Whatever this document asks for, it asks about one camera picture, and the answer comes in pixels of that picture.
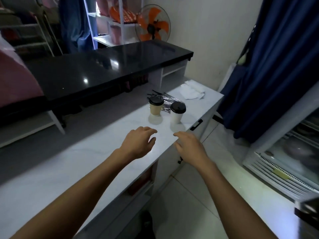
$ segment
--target white tile floor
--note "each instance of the white tile floor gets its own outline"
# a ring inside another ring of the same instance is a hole
[[[279,239],[297,239],[299,220],[294,204],[235,162],[223,146],[223,126],[212,120],[203,142],[226,179],[266,222]],[[157,239],[227,238],[216,207],[198,174],[188,164],[175,175],[149,206]]]

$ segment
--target curtain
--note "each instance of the curtain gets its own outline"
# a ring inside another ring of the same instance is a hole
[[[249,63],[221,91],[218,112],[234,138],[256,141],[319,80],[318,10],[319,0],[264,0]]]
[[[59,0],[59,14],[62,38],[69,53],[93,50],[84,0]]]

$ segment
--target pink cloth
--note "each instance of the pink cloth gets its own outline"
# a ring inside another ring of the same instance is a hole
[[[0,70],[0,107],[44,95],[31,72],[2,50]]]

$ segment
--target white wall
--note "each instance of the white wall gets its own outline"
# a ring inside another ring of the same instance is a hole
[[[186,76],[218,89],[256,23],[263,0],[145,0],[170,17],[168,42],[194,52]]]

